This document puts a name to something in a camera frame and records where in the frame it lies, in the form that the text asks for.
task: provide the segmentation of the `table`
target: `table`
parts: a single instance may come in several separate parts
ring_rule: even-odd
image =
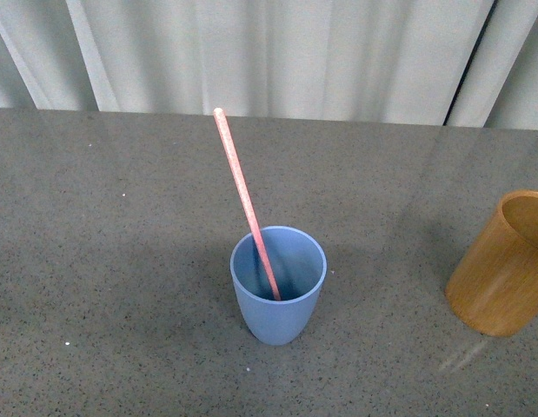
[[[511,338],[443,291],[538,131],[231,117],[260,223],[324,248],[308,326],[263,345],[209,116],[0,109],[0,415],[538,415],[538,316]]]

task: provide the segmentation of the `cup rim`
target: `cup rim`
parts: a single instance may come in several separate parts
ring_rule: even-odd
[[[499,218],[502,221],[502,224],[504,224],[509,230],[514,232],[518,238],[522,239],[524,242],[526,242],[529,246],[532,246],[533,248],[538,250],[538,245],[536,242],[531,241],[526,236],[524,236],[522,233],[520,233],[519,230],[517,230],[514,226],[512,226],[508,220],[506,220],[506,216],[504,215],[504,205],[507,202],[510,202],[511,200],[514,200],[518,197],[534,197],[538,199],[538,191],[534,191],[531,189],[517,189],[515,191],[510,191],[509,193],[502,196],[501,200],[498,201],[498,204],[496,205],[496,213],[498,214]]]
[[[291,230],[293,232],[296,232],[297,234],[303,235],[304,237],[306,237],[309,241],[311,241],[315,245],[315,247],[319,251],[319,254],[321,255],[321,258],[322,258],[322,272],[321,272],[321,276],[319,277],[319,280],[317,281],[315,286],[312,289],[310,289],[309,292],[305,293],[304,295],[301,295],[301,296],[299,296],[297,298],[293,298],[292,300],[285,300],[285,301],[267,300],[266,298],[261,298],[258,295],[255,295],[255,294],[251,293],[249,290],[247,290],[242,285],[240,280],[238,280],[237,277],[236,277],[236,271],[234,270],[234,258],[236,256],[237,249],[240,247],[240,245],[243,243],[243,241],[245,241],[246,239],[251,237],[250,232],[247,233],[242,239],[240,239],[240,241],[234,246],[234,250],[232,250],[232,255],[230,257],[230,273],[232,274],[232,280],[234,281],[234,283],[245,294],[247,294],[249,297],[253,298],[254,300],[261,301],[261,302],[264,302],[264,303],[267,303],[267,304],[276,304],[276,305],[281,306],[281,305],[284,305],[284,304],[293,304],[295,302],[299,302],[301,300],[304,300],[304,299],[308,298],[309,296],[311,296],[315,291],[317,291],[321,287],[322,283],[324,282],[324,278],[327,275],[327,257],[325,256],[324,251],[321,248],[321,245],[312,236],[308,235],[307,233],[300,230],[299,228],[291,228],[290,226],[267,226],[265,228],[262,228],[261,231],[263,231],[263,230],[271,230],[271,229],[275,229],[275,228],[284,229],[284,230]]]

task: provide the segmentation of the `wooden cup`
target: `wooden cup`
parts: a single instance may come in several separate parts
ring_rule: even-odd
[[[446,297],[468,326],[510,336],[538,314],[538,192],[518,190],[496,211],[450,277]]]

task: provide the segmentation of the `straw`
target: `straw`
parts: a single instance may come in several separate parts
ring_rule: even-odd
[[[270,266],[267,249],[265,248],[265,243],[262,240],[261,230],[259,229],[259,223],[257,223],[255,211],[253,210],[253,204],[251,203],[251,198],[249,197],[248,187],[245,184],[245,178],[243,178],[242,167],[240,166],[240,160],[237,158],[236,148],[234,147],[234,141],[232,140],[232,135],[230,134],[230,127],[228,126],[226,115],[224,114],[224,110],[219,108],[215,109],[213,113],[215,116],[218,133],[220,133],[220,138],[223,140],[226,157],[228,158],[230,169],[232,170],[232,175],[234,176],[234,181],[236,182],[237,191],[240,195],[240,199],[242,200],[243,210],[245,211],[245,216],[248,218],[249,228],[251,229],[253,240],[255,241],[257,251],[261,257],[262,265],[264,266],[267,277],[269,278],[272,295],[275,297],[276,301],[281,301],[282,299],[280,298],[280,292],[278,291],[278,286],[276,285],[275,274]]]

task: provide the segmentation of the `wooden container rim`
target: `wooden container rim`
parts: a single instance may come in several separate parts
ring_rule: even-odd
[[[517,229],[515,229],[509,222],[506,220],[506,217],[504,216],[504,205],[514,200],[518,197],[534,197],[538,199],[538,191],[534,191],[532,189],[517,189],[515,191],[510,191],[509,193],[502,196],[501,200],[496,205],[496,213],[498,214],[499,218],[501,219],[502,223],[509,229],[512,230],[520,239],[522,239],[524,242],[526,242],[528,245],[532,246],[533,248],[536,248],[538,250],[538,245],[526,238],[524,235],[522,235]]]

